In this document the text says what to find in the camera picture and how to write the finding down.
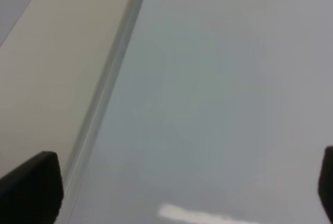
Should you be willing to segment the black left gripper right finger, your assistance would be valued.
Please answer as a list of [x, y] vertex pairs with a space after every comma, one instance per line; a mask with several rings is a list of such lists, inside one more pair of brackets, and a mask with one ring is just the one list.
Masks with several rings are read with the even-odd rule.
[[333, 222], [333, 151], [332, 146], [325, 148], [318, 180], [318, 195], [323, 209], [330, 221]]

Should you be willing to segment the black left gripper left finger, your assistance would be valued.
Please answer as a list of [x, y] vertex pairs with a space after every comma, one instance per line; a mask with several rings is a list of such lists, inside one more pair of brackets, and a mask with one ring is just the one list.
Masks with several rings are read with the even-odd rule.
[[63, 198], [58, 156], [40, 152], [1, 177], [1, 223], [55, 223]]

